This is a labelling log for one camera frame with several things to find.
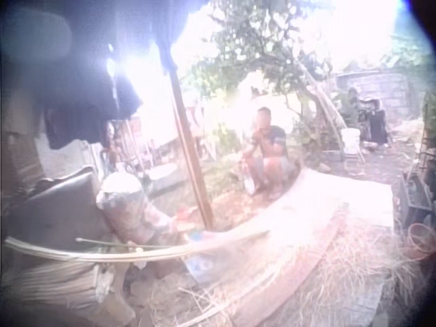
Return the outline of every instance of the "crate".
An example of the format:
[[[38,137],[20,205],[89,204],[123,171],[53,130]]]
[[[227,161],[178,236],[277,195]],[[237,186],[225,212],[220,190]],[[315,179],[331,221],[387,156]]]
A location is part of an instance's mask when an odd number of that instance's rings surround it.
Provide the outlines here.
[[[416,189],[410,189],[409,182],[412,182]],[[414,201],[410,197],[410,192],[416,194]],[[418,175],[414,174],[409,179],[404,174],[401,175],[399,200],[400,220],[403,228],[408,228],[413,223],[422,223],[427,215],[431,215],[433,220],[431,200]]]

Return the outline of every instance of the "blue t-shirt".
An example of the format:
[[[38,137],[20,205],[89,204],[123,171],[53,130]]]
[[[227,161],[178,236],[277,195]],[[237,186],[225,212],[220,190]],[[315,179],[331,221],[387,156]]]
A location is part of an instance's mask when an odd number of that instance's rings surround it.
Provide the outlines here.
[[[283,128],[271,125],[270,131],[264,136],[264,138],[269,140],[271,144],[281,145],[283,147],[283,156],[288,157],[286,148],[286,133]],[[262,148],[262,144],[259,144],[258,140],[256,140],[254,136],[251,137],[251,144],[254,146],[260,145],[262,156],[265,157],[265,150]]]

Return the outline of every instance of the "white bucket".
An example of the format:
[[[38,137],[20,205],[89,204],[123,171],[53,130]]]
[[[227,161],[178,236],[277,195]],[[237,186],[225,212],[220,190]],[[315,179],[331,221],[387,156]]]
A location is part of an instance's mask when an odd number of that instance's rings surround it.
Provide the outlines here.
[[[341,130],[344,143],[343,152],[346,155],[357,155],[360,149],[360,130],[356,128],[344,128]]]

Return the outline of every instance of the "shorts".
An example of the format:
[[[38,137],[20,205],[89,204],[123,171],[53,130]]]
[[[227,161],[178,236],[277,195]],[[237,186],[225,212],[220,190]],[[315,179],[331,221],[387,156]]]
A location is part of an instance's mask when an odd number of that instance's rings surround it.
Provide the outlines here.
[[[283,174],[283,180],[286,181],[290,177],[292,173],[294,173],[297,169],[294,163],[291,163],[288,157],[280,157],[281,164],[281,173]],[[258,176],[260,179],[265,179],[265,171],[264,171],[264,158],[255,158],[255,168],[258,172]]]

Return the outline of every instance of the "sack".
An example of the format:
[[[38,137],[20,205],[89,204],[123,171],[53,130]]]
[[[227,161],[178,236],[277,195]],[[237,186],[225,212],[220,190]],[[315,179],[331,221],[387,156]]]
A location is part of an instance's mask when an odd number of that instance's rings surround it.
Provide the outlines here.
[[[124,243],[145,245],[156,232],[170,226],[171,218],[149,202],[141,182],[127,172],[109,175],[96,202],[112,231]]]

